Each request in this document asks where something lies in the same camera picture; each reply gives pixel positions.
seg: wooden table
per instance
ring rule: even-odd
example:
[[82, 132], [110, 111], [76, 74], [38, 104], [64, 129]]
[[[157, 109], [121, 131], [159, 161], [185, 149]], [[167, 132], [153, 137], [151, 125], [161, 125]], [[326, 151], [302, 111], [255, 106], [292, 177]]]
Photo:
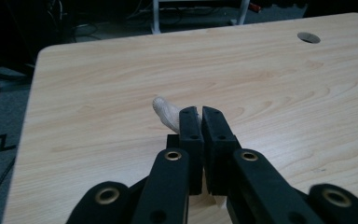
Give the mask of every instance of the wooden table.
[[[342, 14], [44, 49], [4, 222], [64, 223], [91, 187], [147, 176], [172, 133], [158, 95], [220, 109], [295, 188], [358, 197], [358, 14]], [[230, 218], [204, 194], [190, 197], [188, 223]]]

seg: table leg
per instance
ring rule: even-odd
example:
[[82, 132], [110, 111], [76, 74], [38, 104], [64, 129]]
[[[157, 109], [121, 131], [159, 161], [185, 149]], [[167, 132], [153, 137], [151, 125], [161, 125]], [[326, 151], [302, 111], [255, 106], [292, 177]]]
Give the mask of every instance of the table leg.
[[159, 30], [159, 5], [158, 0], [153, 0], [153, 23], [152, 23], [152, 33], [153, 35], [161, 34]]
[[242, 0], [241, 8], [236, 20], [232, 20], [232, 25], [243, 25], [245, 23], [246, 12], [248, 11], [250, 0]]

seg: light wood tabletop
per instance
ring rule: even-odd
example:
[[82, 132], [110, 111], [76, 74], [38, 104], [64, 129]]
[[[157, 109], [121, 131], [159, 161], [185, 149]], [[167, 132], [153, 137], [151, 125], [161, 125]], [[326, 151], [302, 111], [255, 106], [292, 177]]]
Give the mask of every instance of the light wood tabletop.
[[[320, 38], [311, 44], [298, 33]], [[293, 187], [358, 197], [358, 14], [145, 35], [40, 52], [5, 223], [64, 223], [93, 186], [147, 176], [173, 133], [152, 108], [221, 110]], [[207, 194], [188, 223], [230, 223]]]

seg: round hole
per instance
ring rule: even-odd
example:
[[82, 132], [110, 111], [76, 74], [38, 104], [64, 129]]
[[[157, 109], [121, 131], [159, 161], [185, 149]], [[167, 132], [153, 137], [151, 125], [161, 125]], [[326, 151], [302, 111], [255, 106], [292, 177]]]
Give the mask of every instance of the round hole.
[[153, 223], [162, 223], [167, 219], [167, 214], [164, 211], [158, 210], [150, 214], [150, 220]]
[[242, 152], [242, 158], [246, 161], [257, 161], [258, 157], [252, 152]]
[[182, 154], [177, 151], [169, 151], [165, 153], [165, 159], [169, 161], [178, 161], [182, 158]]
[[324, 189], [322, 192], [324, 198], [339, 207], [349, 207], [351, 206], [351, 199], [348, 198], [345, 194], [341, 193], [341, 191], [335, 189]]
[[117, 200], [120, 192], [116, 188], [100, 189], [95, 195], [95, 202], [98, 204], [110, 204]]
[[289, 221], [294, 224], [305, 224], [307, 220], [297, 212], [291, 212], [288, 215]]
[[319, 36], [307, 32], [300, 32], [297, 34], [297, 37], [310, 44], [319, 44], [321, 42], [321, 38], [319, 38]]

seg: screw hole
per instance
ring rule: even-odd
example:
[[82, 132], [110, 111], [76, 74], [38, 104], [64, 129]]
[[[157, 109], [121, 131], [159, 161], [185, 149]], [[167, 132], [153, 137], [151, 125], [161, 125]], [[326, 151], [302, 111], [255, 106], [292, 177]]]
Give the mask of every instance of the screw hole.
[[162, 223], [167, 219], [167, 214], [164, 211], [158, 210], [150, 214], [150, 220], [153, 223]]
[[297, 34], [297, 37], [310, 44], [319, 44], [321, 42], [321, 38], [319, 38], [319, 36], [307, 32], [300, 32]]
[[257, 161], [258, 157], [252, 152], [242, 152], [242, 158], [246, 161]]
[[323, 191], [324, 198], [339, 207], [349, 207], [351, 206], [351, 199], [348, 198], [345, 194], [341, 193], [341, 191], [335, 189], [324, 189]]
[[110, 204], [117, 200], [120, 192], [116, 188], [100, 189], [95, 195], [95, 202], [98, 204]]
[[182, 154], [177, 151], [169, 151], [165, 153], [165, 159], [169, 161], [178, 161], [182, 158]]

